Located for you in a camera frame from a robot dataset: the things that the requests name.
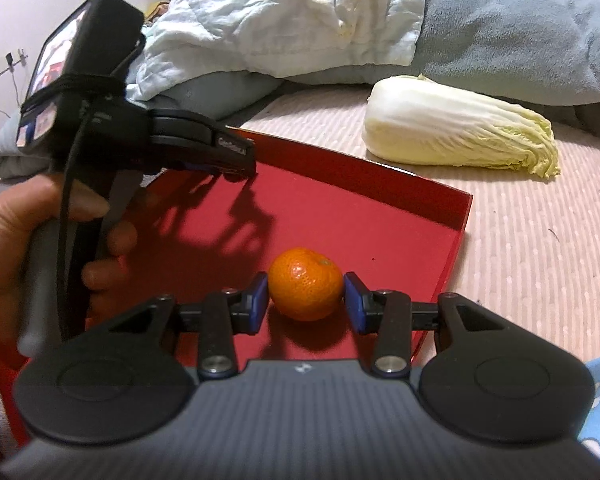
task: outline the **human hand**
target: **human hand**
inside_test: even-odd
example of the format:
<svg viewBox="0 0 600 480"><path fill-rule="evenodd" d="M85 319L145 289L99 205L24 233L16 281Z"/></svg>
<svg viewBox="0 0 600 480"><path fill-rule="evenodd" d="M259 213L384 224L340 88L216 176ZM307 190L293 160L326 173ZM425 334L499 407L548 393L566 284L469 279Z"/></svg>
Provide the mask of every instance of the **human hand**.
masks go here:
<svg viewBox="0 0 600 480"><path fill-rule="evenodd" d="M38 175L0 193L0 341L15 341L20 325L22 264L30 235L40 224L57 217L62 194L61 175ZM74 182L69 201L69 220L87 222L103 217L107 201L80 182ZM92 301L122 282L125 273L116 256L136 245L133 224L119 222L107 236L111 257L90 262L82 270L82 281L95 291Z"/></svg>

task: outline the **gray handle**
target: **gray handle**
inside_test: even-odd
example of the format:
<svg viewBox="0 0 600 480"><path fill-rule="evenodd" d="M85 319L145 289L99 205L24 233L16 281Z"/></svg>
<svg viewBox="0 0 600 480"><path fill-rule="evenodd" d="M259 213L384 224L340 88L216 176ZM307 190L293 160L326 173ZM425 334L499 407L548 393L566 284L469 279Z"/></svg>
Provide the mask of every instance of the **gray handle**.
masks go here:
<svg viewBox="0 0 600 480"><path fill-rule="evenodd" d="M117 173L109 192L110 209L103 218L100 228L97 258L106 254L106 233L120 220L141 181L141 171ZM80 243L80 240L75 239L76 232L77 224L70 222L67 229L65 258L67 283L69 269L72 267L74 245ZM42 224L32 234L25 261L18 351L27 357L36 357L62 342L56 298L57 252L58 220L52 219Z"/></svg>

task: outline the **black device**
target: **black device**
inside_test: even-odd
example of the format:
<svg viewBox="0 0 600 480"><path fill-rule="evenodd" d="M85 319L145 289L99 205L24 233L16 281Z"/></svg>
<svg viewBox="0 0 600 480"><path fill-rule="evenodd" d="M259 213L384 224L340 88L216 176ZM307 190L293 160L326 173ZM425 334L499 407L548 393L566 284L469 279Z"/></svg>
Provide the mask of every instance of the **black device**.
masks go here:
<svg viewBox="0 0 600 480"><path fill-rule="evenodd" d="M64 172L59 221L34 233L27 255L18 350L36 356L84 330L89 291L80 272L105 251L142 174L162 168L255 173L247 140L199 114L125 99L129 66L142 50L142 12L123 0L87 0L46 40L27 99L17 145ZM74 179L109 199L104 220L66 221Z"/></svg>
<svg viewBox="0 0 600 480"><path fill-rule="evenodd" d="M417 303L345 275L357 360L252 360L266 274L199 303L151 298L20 373L13 396L33 441L0 464L10 480L600 480L576 436L594 397L577 358L458 294ZM438 354L411 368L411 331ZM198 366L173 357L198 332Z"/></svg>

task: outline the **red tray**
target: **red tray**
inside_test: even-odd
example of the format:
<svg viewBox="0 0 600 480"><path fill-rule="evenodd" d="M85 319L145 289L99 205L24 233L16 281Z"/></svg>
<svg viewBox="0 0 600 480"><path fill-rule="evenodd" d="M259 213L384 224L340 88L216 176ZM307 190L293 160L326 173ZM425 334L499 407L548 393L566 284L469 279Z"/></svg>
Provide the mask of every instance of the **red tray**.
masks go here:
<svg viewBox="0 0 600 480"><path fill-rule="evenodd" d="M382 164L240 130L256 142L258 174L229 182L169 171L150 189L160 210L134 218L139 243L117 291L120 310L155 294L200 300L226 286L244 288L282 251L309 247L355 271L371 289L393 288L414 301L445 290L472 196ZM413 335L419 349L423 333ZM235 337L238 360L360 358L374 336L357 336L344 306L318 322L294 322L270 308L260 333ZM195 364L195 336L178 358Z"/></svg>

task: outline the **ribbed gray surface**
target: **ribbed gray surface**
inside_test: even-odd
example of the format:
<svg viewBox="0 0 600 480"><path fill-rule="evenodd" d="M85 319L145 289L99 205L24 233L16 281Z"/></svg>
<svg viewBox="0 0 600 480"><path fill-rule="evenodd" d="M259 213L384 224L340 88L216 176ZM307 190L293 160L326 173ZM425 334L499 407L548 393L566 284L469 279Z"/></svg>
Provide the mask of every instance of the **ribbed gray surface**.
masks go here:
<svg viewBox="0 0 600 480"><path fill-rule="evenodd" d="M354 361L308 365L252 362L205 383L141 440L107 449L36 441L1 469L13 480L600 478L575 441L483 447L432 423L405 384L373 379Z"/></svg>

